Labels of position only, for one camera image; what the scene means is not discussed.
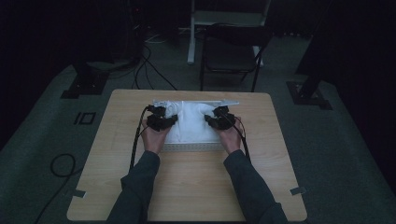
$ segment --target chair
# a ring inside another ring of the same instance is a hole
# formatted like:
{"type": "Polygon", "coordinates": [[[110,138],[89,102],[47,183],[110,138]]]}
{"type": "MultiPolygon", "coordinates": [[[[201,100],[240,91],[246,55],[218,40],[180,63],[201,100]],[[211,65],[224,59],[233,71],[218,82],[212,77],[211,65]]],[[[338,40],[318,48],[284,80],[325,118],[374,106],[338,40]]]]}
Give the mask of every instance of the chair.
{"type": "Polygon", "coordinates": [[[268,45],[272,32],[266,26],[242,26],[215,23],[205,30],[201,59],[201,91],[204,89],[204,75],[212,73],[243,74],[254,72],[251,91],[254,92],[260,71],[262,52],[268,45]],[[259,47],[257,54],[253,46],[259,47]]]}

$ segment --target white fabric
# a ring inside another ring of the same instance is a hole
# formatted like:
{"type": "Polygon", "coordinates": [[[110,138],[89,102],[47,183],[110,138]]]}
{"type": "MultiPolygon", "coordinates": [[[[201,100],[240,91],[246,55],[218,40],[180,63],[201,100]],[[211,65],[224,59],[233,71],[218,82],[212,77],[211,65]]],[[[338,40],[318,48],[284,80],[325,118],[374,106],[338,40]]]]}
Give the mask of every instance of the white fabric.
{"type": "Polygon", "coordinates": [[[178,101],[166,102],[166,117],[177,114],[178,120],[166,136],[165,143],[217,143],[219,136],[205,121],[205,115],[213,117],[213,105],[178,101]]]}

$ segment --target person's left hand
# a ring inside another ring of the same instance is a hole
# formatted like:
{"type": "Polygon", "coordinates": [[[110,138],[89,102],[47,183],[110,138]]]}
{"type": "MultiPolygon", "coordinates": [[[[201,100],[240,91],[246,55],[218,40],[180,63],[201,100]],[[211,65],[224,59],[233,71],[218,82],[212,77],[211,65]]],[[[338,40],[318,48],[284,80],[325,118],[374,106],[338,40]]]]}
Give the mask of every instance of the person's left hand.
{"type": "Polygon", "coordinates": [[[154,152],[155,154],[159,154],[163,149],[163,144],[165,143],[165,137],[171,130],[171,128],[167,128],[165,130],[161,130],[159,132],[148,127],[148,121],[144,119],[142,121],[143,128],[145,131],[142,132],[143,144],[145,145],[146,151],[154,152]]]}

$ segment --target dark sleeve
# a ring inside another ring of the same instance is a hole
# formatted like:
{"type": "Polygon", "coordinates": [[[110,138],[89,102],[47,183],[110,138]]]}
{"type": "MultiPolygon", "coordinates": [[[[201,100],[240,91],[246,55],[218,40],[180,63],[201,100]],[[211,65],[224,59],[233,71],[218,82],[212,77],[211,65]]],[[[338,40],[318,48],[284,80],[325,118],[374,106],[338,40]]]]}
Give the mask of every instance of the dark sleeve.
{"type": "Polygon", "coordinates": [[[247,223],[288,223],[280,203],[275,202],[271,190],[242,150],[231,153],[224,165],[247,223]]]}
{"type": "Polygon", "coordinates": [[[106,223],[146,223],[154,179],[160,167],[157,154],[145,151],[137,165],[121,180],[122,192],[106,223]]]}

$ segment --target dark background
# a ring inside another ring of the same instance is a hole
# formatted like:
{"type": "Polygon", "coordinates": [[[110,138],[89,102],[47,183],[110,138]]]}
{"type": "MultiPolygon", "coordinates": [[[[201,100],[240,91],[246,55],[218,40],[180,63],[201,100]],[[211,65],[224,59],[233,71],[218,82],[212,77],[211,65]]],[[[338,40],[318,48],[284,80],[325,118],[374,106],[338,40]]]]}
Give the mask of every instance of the dark background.
{"type": "MultiPolygon", "coordinates": [[[[197,8],[250,11],[260,3],[214,2],[197,1],[197,8]]],[[[145,33],[134,33],[136,25],[174,38],[177,27],[190,25],[191,6],[184,0],[0,4],[0,147],[67,65],[133,58],[136,35],[145,33]]],[[[277,36],[313,36],[297,72],[320,76],[337,88],[394,191],[395,12],[390,1],[273,0],[267,19],[277,36]]]]}

